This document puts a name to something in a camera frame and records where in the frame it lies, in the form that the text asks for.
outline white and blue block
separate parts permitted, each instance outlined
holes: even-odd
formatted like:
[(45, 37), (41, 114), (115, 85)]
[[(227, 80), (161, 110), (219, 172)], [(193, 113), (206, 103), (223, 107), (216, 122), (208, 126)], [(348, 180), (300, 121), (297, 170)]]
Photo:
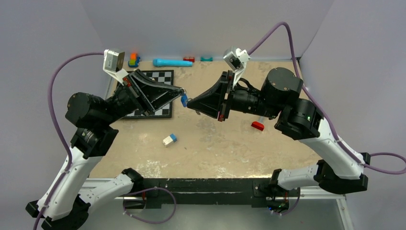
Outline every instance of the white and blue block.
[(165, 147), (168, 147), (170, 144), (175, 143), (176, 141), (178, 141), (178, 139), (177, 139), (176, 136), (172, 133), (171, 135), (167, 136), (167, 137), (163, 140), (163, 143), (164, 143)]

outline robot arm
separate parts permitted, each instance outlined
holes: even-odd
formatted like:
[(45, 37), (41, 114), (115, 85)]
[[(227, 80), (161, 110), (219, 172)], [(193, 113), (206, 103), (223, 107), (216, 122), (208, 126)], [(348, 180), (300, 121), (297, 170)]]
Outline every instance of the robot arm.
[(299, 98), (303, 81), (288, 69), (275, 68), (269, 71), (262, 88), (256, 89), (235, 71), (245, 69), (247, 59), (239, 60), (240, 49), (230, 50), (239, 52), (226, 51), (224, 56), (234, 71), (223, 72), (213, 87), (188, 101), (187, 107), (220, 122), (228, 118), (230, 110), (269, 119), (279, 116), (275, 124), (277, 130), (309, 146), (322, 158), (317, 164), (301, 169), (275, 170), (270, 187), (277, 187), (281, 193), (314, 185), (335, 194), (365, 191), (368, 177), (363, 174), (362, 164), (369, 164), (370, 155), (350, 148), (361, 161), (357, 163), (338, 145), (321, 111), (311, 101)]
[(123, 62), (124, 52), (104, 52), (103, 70), (121, 83), (113, 96), (104, 100), (78, 92), (68, 101), (65, 118), (78, 128), (71, 140), (72, 165), (64, 171), (67, 158), (46, 194), (26, 206), (32, 217), (39, 216), (51, 190), (55, 191), (41, 216), (45, 218), (42, 224), (45, 230), (78, 229), (97, 207), (115, 197), (143, 189), (143, 177), (130, 168), (100, 187), (79, 193), (118, 134), (118, 130), (110, 127), (111, 123), (137, 109), (148, 115), (185, 93), (180, 87), (149, 79), (138, 69), (128, 73), (122, 69)]

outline white backdrop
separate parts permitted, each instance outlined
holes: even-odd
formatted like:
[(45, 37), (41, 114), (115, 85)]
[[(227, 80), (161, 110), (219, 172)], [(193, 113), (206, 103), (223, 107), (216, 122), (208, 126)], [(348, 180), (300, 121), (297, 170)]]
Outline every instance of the white backdrop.
[[(68, 58), (104, 49), (78, 0), (2, 1), (0, 22), (0, 229), (27, 230), (26, 204), (46, 192), (66, 157), (48, 112), (49, 79)], [(76, 130), (65, 119), (69, 97), (104, 96), (107, 80), (102, 56), (62, 69), (54, 104), (67, 140)]]
[[(406, 1), (334, 1), (301, 59), (305, 84), (354, 149), (405, 153)], [(401, 170), (391, 157), (372, 165)], [(365, 170), (368, 191), (348, 195), (356, 230), (405, 229), (406, 175)]]
[[(277, 22), (292, 28), (296, 55), (309, 46), (333, 0), (81, 0), (106, 47), (141, 58), (222, 57), (250, 49)], [(289, 59), (286, 31), (277, 30), (254, 59)]]

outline teal object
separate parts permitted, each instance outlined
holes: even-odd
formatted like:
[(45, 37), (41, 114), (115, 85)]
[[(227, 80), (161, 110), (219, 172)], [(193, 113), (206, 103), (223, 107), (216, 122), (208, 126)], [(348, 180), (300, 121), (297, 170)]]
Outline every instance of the teal object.
[(154, 59), (152, 61), (152, 64), (154, 64), (154, 66), (156, 67), (161, 67), (161, 66), (192, 66), (193, 62), (191, 61), (183, 61), (183, 60), (166, 60), (166, 59)]
[(203, 56), (201, 56), (200, 57), (200, 61), (213, 61), (213, 57), (203, 57)]

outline checkered board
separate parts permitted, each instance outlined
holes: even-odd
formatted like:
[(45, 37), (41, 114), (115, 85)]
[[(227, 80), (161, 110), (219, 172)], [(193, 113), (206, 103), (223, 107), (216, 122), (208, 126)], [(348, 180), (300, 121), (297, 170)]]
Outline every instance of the checkered board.
[[(173, 85), (173, 70), (146, 70), (142, 71), (147, 77), (158, 82), (163, 82), (168, 85)], [(154, 118), (171, 118), (172, 117), (172, 102), (165, 105), (162, 109), (145, 116), (140, 114), (139, 110), (128, 114), (122, 119), (154, 119)]]

